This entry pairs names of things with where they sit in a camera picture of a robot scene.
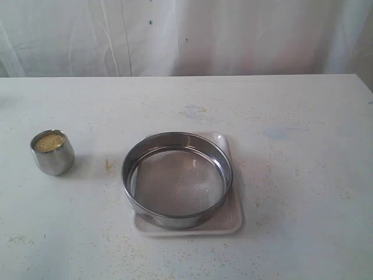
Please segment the round steel mesh sieve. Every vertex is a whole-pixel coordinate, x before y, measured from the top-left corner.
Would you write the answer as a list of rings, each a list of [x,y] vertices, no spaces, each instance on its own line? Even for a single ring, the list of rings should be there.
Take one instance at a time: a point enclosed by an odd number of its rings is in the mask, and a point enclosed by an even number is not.
[[[121,168],[125,195],[143,220],[184,230],[211,220],[232,190],[230,157],[213,141],[163,132],[138,142]]]

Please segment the yellow and white grain mix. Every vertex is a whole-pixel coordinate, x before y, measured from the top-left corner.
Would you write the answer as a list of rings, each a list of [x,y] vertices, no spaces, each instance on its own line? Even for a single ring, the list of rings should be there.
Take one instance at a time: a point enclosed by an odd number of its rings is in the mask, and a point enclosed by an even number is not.
[[[60,134],[48,134],[41,137],[35,144],[34,149],[38,152],[50,152],[58,149],[65,142],[65,138]]]

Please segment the white curtain backdrop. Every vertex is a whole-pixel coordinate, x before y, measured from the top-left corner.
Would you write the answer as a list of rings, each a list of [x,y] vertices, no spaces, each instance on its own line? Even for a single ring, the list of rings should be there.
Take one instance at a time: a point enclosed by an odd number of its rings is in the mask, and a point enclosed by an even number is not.
[[[356,74],[371,1],[2,1],[1,76]]]

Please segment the white square plastic tray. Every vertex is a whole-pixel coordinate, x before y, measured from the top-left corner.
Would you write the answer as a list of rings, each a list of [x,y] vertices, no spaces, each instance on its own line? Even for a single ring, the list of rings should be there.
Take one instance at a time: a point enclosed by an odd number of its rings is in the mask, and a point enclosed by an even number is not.
[[[236,232],[242,225],[242,207],[238,186],[233,183],[233,190],[228,195],[222,209],[207,222],[190,229],[166,229],[153,225],[132,213],[132,225],[142,235],[149,237],[226,235]]]

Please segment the stainless steel cup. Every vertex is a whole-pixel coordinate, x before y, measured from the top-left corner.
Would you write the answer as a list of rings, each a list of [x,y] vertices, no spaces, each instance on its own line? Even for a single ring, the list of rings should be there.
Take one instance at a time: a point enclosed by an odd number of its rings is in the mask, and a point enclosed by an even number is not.
[[[34,144],[43,136],[48,134],[60,134],[65,138],[65,142],[58,149],[50,152],[38,152],[34,149]],[[73,147],[63,131],[59,129],[49,129],[43,131],[30,141],[30,149],[33,153],[34,161],[37,167],[45,174],[50,176],[59,176],[66,173],[74,164],[75,152]]]

